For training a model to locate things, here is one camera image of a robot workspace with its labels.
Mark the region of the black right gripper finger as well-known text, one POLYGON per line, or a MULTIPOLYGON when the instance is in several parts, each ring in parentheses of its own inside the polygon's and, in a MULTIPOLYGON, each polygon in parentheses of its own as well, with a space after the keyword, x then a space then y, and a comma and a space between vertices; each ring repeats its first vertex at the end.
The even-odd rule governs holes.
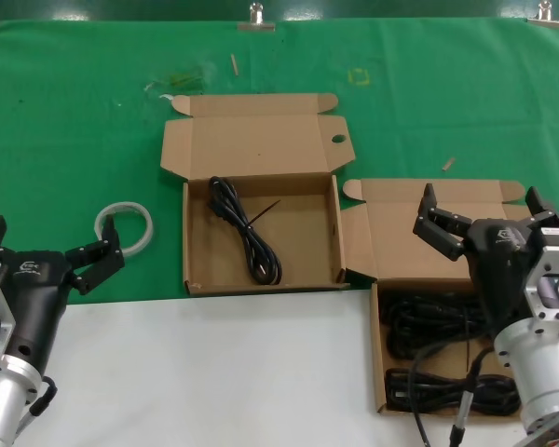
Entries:
POLYGON ((525 204, 530 215, 522 220, 528 228, 559 228, 559 214, 551 202, 544 200, 535 186, 531 186, 525 196, 525 204))
POLYGON ((469 219, 440 209, 433 185, 427 183, 413 233, 449 260, 457 260, 465 252, 463 238, 468 231, 469 219))

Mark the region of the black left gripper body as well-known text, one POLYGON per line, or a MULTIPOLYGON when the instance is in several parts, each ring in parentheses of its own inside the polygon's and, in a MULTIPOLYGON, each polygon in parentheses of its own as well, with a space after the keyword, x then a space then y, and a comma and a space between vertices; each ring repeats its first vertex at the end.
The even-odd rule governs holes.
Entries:
POLYGON ((4 353, 41 374, 67 306, 72 270, 59 251, 0 249, 0 302, 14 318, 4 353))

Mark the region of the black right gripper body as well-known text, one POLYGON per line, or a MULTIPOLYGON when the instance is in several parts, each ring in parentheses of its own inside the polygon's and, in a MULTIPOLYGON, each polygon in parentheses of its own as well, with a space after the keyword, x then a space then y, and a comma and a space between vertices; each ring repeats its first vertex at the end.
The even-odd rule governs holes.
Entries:
POLYGON ((481 301, 486 332, 493 339, 533 316, 525 284, 539 254, 532 234, 540 228, 534 218, 477 219, 464 238, 470 279, 481 301))

